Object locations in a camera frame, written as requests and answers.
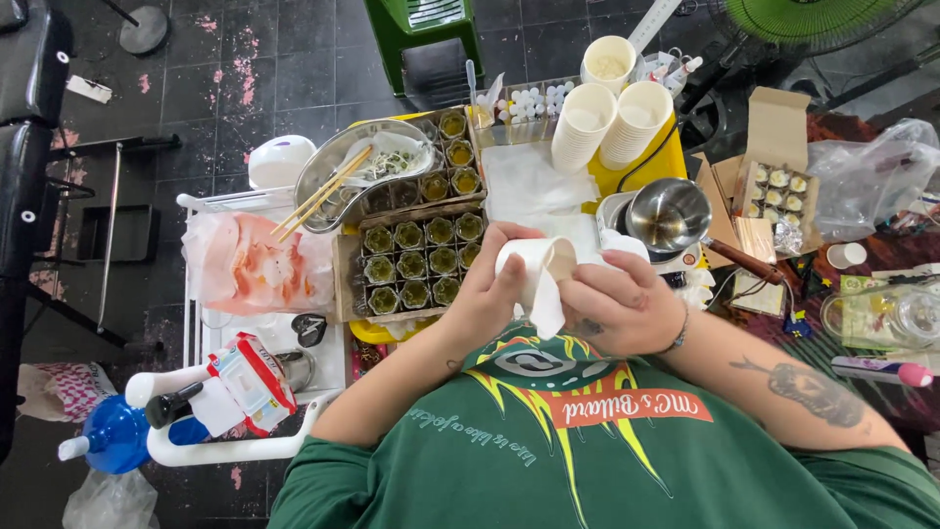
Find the printed graphic on shirt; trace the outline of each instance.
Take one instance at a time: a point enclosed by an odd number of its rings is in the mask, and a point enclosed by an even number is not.
[[[553,457],[557,445],[564,460],[568,489],[578,522],[589,529],[578,493],[571,432],[583,441],[581,428],[597,426],[612,440],[624,442],[640,466],[672,498],[656,472],[631,421],[654,417],[687,417],[712,421],[701,400],[691,393],[639,389],[626,361],[609,361],[587,342],[557,335],[540,340],[527,323],[513,326],[476,358],[465,373],[493,398],[504,420],[504,394],[516,397],[539,424]]]

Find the chopsticks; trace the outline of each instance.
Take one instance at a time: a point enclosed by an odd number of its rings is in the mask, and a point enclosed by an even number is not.
[[[310,195],[310,198],[307,199],[303,204],[301,204],[301,206],[297,208],[296,211],[294,211],[287,218],[285,218],[284,222],[281,222],[280,224],[277,225],[276,228],[271,230],[271,235],[274,235],[280,230],[282,230],[285,226],[290,224],[290,221],[293,220],[295,217],[299,217],[297,222],[295,222],[293,226],[288,228],[288,230],[283,235],[281,235],[279,239],[277,239],[277,242],[283,243],[284,241],[287,240],[288,237],[290,237],[291,233],[294,233],[294,231],[297,230],[297,228],[300,228],[301,225],[303,225],[306,222],[306,220],[310,218],[311,215],[313,215],[313,212],[317,211],[317,209],[320,208],[320,206],[326,201],[326,199],[330,195],[332,195],[334,191],[339,189],[339,187],[343,184],[343,181],[346,180],[346,177],[348,177],[350,173],[352,173],[353,171],[358,169],[360,165],[362,165],[362,163],[366,160],[366,158],[368,158],[370,153],[372,153],[371,145],[363,149],[352,160],[350,160],[348,164],[346,164],[342,168],[337,169],[333,173],[333,175],[330,177],[330,179],[326,181],[326,184],[324,184],[320,189],[318,189],[313,195]],[[307,212],[301,216],[301,213],[307,207],[309,207],[310,204],[313,204],[313,206],[310,207],[307,210]]]

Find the black tile floor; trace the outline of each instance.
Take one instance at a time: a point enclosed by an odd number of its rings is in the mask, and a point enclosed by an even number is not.
[[[120,0],[128,10],[145,3],[158,5],[171,17],[168,45],[146,58],[128,56],[116,46],[119,18],[104,3],[60,3],[76,38],[78,57],[71,72],[115,92],[108,105],[66,95],[63,131],[70,141],[177,134],[183,142],[175,151],[126,157],[121,203],[152,203],[160,211],[160,245],[155,263],[117,272],[109,297],[117,308],[105,320],[127,336],[166,344],[165,354],[138,369],[176,368],[181,366],[180,236],[185,230],[177,195],[246,190],[249,153],[275,135],[300,134],[320,145],[355,121],[402,114],[415,106],[392,96],[362,0]],[[628,36],[652,0],[473,0],[473,4],[489,86],[500,72],[506,73],[507,84],[577,74],[580,58],[593,39]],[[857,83],[865,73],[934,42],[931,31],[938,19],[940,10],[923,8],[877,40],[819,57],[820,72],[836,86]],[[722,41],[702,3],[691,16],[670,18],[646,51],[679,46],[687,54],[699,55],[714,40]],[[461,58],[455,43],[407,56],[410,71],[459,77]],[[869,106],[860,100],[853,111],[871,115],[878,111],[877,105],[885,111],[902,104],[940,85],[937,72],[931,66],[918,74],[914,84],[899,81],[901,89],[875,94],[876,101]],[[804,65],[791,78],[816,75]],[[900,96],[891,94],[898,92],[906,99],[895,101]],[[746,113],[730,118],[740,127]],[[86,184],[99,189],[94,203],[81,205],[107,203],[109,164],[106,159],[89,159],[73,169],[73,175],[79,173]],[[63,172],[62,167],[53,169]],[[71,212],[66,258],[74,252],[77,218]],[[95,266],[63,271],[67,301],[86,314],[96,314],[99,277]],[[126,376],[115,373],[118,385]],[[29,427],[28,418],[18,423],[18,431],[28,432]],[[37,467],[59,465],[50,463],[52,456],[43,452],[31,457]],[[150,463],[144,472],[159,492],[157,514],[164,527],[262,527],[286,464],[167,469]],[[61,516],[68,493],[84,478],[84,463],[67,465],[77,481],[70,490],[43,498],[48,520]]]

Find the stack of paper cups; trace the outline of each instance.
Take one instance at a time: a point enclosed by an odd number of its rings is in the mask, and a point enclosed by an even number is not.
[[[607,87],[620,95],[636,63],[636,50],[629,40],[608,35],[593,41],[581,61],[581,80]]]
[[[595,84],[575,87],[565,97],[552,138],[555,170],[574,174],[586,166],[616,116],[617,99],[610,90]]]
[[[616,118],[601,143],[601,164],[611,170],[626,168],[646,150],[671,115],[672,97],[663,85],[632,83],[617,99]]]

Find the green t-shirt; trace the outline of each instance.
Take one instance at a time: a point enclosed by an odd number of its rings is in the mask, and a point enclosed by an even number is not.
[[[374,450],[307,438],[269,528],[936,528],[894,448],[788,452],[720,398],[510,326]]]

